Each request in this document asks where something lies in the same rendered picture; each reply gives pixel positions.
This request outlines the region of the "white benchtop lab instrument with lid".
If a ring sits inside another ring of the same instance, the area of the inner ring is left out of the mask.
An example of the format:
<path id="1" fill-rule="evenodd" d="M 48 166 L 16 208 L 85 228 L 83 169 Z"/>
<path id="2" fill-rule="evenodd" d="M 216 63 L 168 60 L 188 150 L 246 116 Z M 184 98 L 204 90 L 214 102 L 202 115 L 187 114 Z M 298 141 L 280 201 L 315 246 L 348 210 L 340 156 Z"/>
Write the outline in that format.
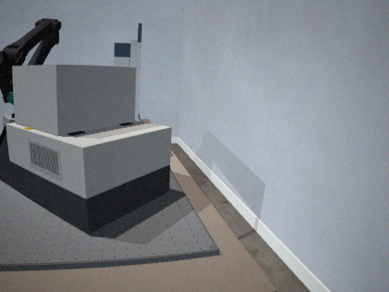
<path id="1" fill-rule="evenodd" d="M 136 68 L 12 66 L 0 179 L 92 233 L 169 192 L 172 127 L 135 121 Z"/>

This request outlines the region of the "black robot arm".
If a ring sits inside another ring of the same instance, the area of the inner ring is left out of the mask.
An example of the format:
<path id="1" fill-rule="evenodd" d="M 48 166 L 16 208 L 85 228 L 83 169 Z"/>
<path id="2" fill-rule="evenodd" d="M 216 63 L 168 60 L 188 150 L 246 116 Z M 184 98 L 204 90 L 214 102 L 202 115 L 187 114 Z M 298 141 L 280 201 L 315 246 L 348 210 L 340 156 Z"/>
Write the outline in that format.
<path id="1" fill-rule="evenodd" d="M 9 82 L 12 81 L 12 66 L 22 65 L 26 60 L 27 54 L 40 41 L 38 48 L 27 65 L 42 65 L 52 47 L 55 44 L 59 44 L 60 29 L 61 22 L 58 19 L 38 20 L 35 28 L 0 51 L 0 90 L 2 95 L 4 95 Z"/>

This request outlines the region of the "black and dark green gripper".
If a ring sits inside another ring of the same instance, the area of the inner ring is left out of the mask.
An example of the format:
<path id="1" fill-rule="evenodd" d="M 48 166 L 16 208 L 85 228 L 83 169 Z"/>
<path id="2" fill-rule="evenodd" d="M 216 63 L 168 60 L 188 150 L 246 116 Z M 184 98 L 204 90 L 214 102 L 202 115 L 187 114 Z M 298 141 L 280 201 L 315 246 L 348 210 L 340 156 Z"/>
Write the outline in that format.
<path id="1" fill-rule="evenodd" d="M 11 103 L 12 105 L 14 105 L 14 99 L 13 99 L 13 81 L 10 81 L 7 88 L 6 88 L 6 91 L 3 95 L 3 100 L 4 100 L 4 103 Z"/>

